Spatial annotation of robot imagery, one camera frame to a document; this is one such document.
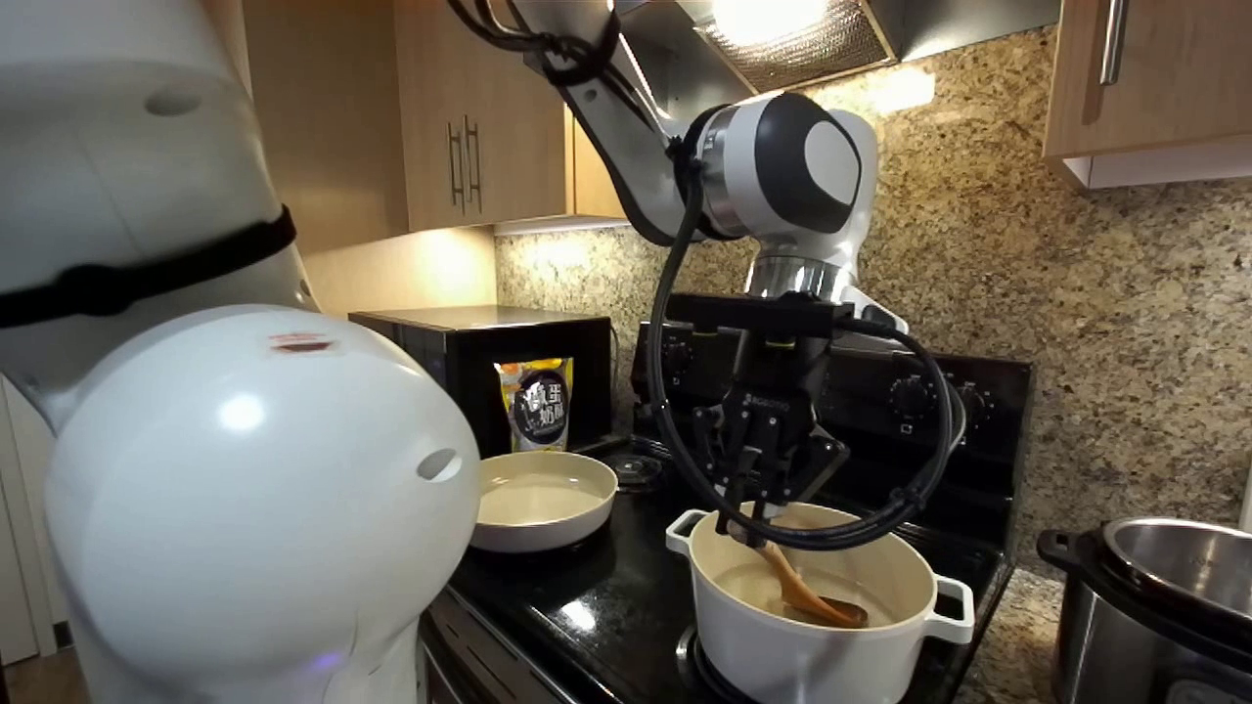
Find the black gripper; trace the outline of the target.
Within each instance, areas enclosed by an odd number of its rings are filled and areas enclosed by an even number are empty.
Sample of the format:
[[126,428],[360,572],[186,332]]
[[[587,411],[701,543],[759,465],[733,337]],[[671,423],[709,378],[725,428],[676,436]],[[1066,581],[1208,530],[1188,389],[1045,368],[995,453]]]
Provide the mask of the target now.
[[853,332],[853,307],[813,298],[676,293],[662,312],[662,389],[676,428],[701,449],[729,449],[716,530],[735,530],[755,490],[755,447],[767,456],[755,501],[762,540],[817,543],[826,529],[792,525],[784,508],[812,501],[840,465],[847,447],[821,426],[813,376],[831,345]]

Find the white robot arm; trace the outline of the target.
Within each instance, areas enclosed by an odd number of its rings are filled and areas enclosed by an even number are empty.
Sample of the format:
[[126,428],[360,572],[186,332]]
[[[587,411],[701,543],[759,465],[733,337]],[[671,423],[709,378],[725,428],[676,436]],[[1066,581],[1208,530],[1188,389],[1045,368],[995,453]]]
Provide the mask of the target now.
[[483,453],[409,346],[296,293],[199,0],[0,0],[0,229],[89,704],[427,704]]

